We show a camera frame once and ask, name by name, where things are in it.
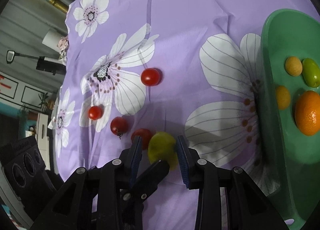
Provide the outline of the green jujube fruit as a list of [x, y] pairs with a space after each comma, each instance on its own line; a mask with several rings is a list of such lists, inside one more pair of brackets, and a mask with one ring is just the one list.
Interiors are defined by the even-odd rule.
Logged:
[[164, 131], [155, 133], [149, 142], [148, 159], [151, 164], [158, 161], [167, 161], [170, 170], [176, 169], [178, 158], [175, 138]]

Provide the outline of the cherry tomato with stem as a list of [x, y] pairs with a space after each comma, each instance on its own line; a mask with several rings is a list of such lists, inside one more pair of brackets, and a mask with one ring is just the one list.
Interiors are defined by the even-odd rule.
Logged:
[[124, 119], [123, 117], [117, 116], [114, 119], [112, 119], [110, 124], [110, 129], [112, 134], [121, 138], [125, 133], [128, 132], [129, 124], [126, 119]]

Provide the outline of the large orange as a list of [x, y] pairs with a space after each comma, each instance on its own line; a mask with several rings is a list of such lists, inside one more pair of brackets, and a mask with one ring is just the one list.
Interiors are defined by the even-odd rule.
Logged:
[[295, 123], [306, 136], [313, 136], [319, 131], [319, 94], [314, 91], [304, 92], [295, 104]]

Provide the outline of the green plastic plate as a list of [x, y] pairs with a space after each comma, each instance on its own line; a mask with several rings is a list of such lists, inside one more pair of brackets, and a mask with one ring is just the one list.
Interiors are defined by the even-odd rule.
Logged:
[[[319, 22], [289, 9], [274, 11], [261, 34], [263, 83], [259, 93], [260, 124], [269, 164], [279, 179], [279, 189], [270, 199], [289, 229], [302, 229], [319, 202], [319, 134], [305, 136], [294, 119], [295, 103], [309, 89], [302, 76], [285, 70], [285, 61], [295, 56], [319, 62]], [[279, 110], [276, 88], [285, 86], [291, 103]]]

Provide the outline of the small yellow fruit lower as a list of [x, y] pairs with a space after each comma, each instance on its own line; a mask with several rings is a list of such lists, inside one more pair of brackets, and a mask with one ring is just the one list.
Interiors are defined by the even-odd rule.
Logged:
[[291, 95], [285, 86], [279, 85], [276, 88], [276, 101], [279, 110], [285, 110], [289, 107], [291, 103]]

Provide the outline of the small yellow fruit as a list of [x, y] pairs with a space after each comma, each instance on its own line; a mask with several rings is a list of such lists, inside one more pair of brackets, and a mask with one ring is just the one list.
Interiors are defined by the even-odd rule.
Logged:
[[279, 85], [276, 88], [276, 101], [279, 110], [285, 110], [289, 107], [291, 103], [291, 95], [285, 86]]
[[288, 57], [285, 62], [285, 70], [289, 75], [297, 77], [301, 75], [303, 66], [301, 61], [297, 57], [291, 56]]

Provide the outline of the black desk lamp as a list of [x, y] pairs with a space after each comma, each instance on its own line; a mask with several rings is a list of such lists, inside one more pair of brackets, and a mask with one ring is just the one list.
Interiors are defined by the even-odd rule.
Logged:
[[12, 50], [7, 51], [6, 61], [8, 64], [11, 64], [14, 61], [15, 57], [23, 57], [23, 58], [37, 60], [36, 69], [39, 71], [49, 72], [49, 73], [52, 73], [53, 75], [66, 74], [66, 67], [57, 59], [45, 57], [45, 56], [35, 57], [27, 54], [17, 53]]

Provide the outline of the purple floral tablecloth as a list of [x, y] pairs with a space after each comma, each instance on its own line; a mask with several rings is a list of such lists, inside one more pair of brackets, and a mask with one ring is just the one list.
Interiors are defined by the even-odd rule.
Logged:
[[[281, 8], [319, 15], [310, 0], [75, 0], [66, 16], [67, 73], [55, 119], [57, 169], [102, 167], [137, 129], [183, 135], [218, 167], [242, 167], [264, 194], [280, 186], [262, 157], [254, 97], [260, 36]], [[157, 86], [141, 73], [157, 68]], [[92, 106], [102, 118], [89, 119]], [[123, 117], [121, 138], [110, 124]]]

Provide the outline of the small yellow fruit upper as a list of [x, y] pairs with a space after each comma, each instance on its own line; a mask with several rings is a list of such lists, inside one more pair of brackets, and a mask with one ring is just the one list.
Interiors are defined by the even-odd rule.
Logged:
[[303, 66], [301, 61], [297, 57], [291, 56], [288, 57], [285, 62], [285, 70], [289, 75], [297, 77], [301, 75]]

